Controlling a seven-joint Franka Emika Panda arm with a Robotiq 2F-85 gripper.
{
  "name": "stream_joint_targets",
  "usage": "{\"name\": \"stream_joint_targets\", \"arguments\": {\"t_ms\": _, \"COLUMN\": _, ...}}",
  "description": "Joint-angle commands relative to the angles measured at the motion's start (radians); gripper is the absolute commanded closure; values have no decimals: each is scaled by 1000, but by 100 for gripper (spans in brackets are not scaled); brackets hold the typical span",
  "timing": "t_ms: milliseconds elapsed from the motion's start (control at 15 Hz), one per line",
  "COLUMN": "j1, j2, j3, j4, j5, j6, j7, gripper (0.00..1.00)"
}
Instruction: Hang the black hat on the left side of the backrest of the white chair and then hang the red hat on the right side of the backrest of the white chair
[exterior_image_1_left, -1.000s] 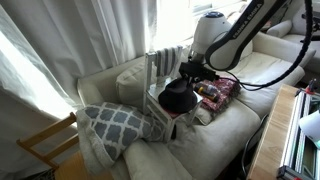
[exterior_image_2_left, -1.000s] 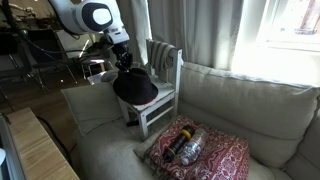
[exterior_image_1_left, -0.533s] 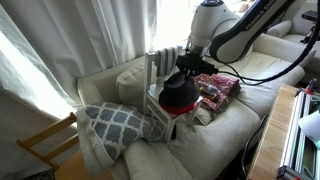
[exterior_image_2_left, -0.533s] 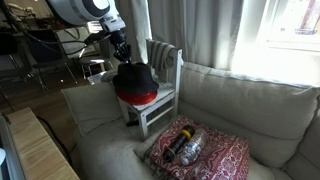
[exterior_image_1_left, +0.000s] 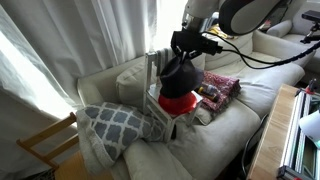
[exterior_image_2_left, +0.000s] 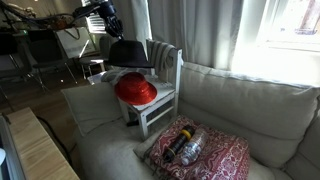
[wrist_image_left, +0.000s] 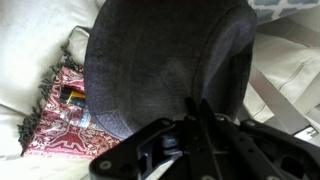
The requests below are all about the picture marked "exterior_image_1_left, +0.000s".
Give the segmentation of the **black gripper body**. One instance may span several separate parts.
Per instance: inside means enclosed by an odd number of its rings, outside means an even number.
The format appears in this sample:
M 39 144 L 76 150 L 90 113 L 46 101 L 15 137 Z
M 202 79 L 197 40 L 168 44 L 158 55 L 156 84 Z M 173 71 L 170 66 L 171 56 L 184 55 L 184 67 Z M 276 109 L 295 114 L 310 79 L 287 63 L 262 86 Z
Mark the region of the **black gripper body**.
M 195 58 L 202 53 L 215 55 L 222 52 L 222 47 L 216 41 L 207 39 L 200 33 L 187 30 L 174 31 L 171 38 L 171 49 L 177 56 L 182 56 L 184 52 Z

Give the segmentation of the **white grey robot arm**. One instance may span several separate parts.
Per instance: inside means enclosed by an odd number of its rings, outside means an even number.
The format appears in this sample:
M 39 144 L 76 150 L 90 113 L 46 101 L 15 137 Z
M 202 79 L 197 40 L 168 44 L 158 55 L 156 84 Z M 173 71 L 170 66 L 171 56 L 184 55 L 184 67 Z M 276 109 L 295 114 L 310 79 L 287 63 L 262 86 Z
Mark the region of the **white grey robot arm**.
M 188 0 L 182 20 L 182 30 L 174 31 L 171 49 L 177 56 L 191 53 L 215 55 L 222 52 L 216 41 L 206 39 L 203 33 L 213 25 L 213 13 L 218 10 L 220 29 L 231 36 L 251 33 L 286 0 Z

